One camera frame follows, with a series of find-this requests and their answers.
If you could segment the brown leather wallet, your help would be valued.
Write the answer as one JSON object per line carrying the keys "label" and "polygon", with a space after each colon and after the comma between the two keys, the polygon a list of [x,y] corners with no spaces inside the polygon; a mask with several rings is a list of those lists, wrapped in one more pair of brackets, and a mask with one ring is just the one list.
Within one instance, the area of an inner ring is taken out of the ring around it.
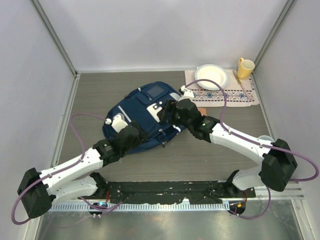
{"label": "brown leather wallet", "polygon": [[207,116],[207,110],[205,108],[198,107],[197,109],[199,110],[202,116]]}

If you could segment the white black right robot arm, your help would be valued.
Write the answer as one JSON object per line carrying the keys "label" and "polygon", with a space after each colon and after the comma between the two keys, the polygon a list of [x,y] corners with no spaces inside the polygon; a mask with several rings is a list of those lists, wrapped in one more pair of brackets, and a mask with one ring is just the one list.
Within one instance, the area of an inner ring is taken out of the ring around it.
{"label": "white black right robot arm", "polygon": [[237,131],[217,118],[202,115],[189,99],[168,100],[157,117],[161,123],[184,126],[196,139],[227,147],[257,164],[254,168],[235,170],[229,176],[225,190],[230,197],[261,186],[282,192],[298,166],[286,141],[272,142]]}

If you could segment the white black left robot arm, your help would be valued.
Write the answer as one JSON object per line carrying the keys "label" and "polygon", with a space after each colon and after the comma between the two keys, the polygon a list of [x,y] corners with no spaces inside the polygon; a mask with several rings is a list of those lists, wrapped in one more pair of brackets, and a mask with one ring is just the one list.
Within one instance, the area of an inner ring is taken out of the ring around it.
{"label": "white black left robot arm", "polygon": [[52,206],[70,199],[90,196],[102,199],[108,184],[96,170],[119,161],[147,138],[148,133],[133,122],[63,164],[42,171],[27,170],[17,193],[28,218],[40,217]]}

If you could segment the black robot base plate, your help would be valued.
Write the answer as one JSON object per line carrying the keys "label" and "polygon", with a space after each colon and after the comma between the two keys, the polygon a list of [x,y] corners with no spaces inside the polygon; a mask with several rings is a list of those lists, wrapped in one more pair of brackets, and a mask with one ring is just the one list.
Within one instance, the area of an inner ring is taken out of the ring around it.
{"label": "black robot base plate", "polygon": [[112,204],[216,204],[222,199],[255,198],[251,187],[238,190],[229,182],[207,181],[114,181],[106,184],[102,197]]}

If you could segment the navy blue student backpack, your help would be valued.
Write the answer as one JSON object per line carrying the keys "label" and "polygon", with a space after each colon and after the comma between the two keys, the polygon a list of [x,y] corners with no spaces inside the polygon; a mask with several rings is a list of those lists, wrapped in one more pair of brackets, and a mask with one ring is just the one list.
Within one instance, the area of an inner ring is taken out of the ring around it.
{"label": "navy blue student backpack", "polygon": [[171,125],[168,122],[160,123],[157,113],[165,108],[166,102],[178,101],[181,95],[172,86],[165,82],[156,81],[143,85],[117,103],[107,113],[102,133],[106,139],[113,137],[116,130],[112,127],[115,116],[120,114],[128,124],[137,124],[146,134],[146,141],[131,149],[128,153],[145,152],[171,141],[185,129],[183,125]]}

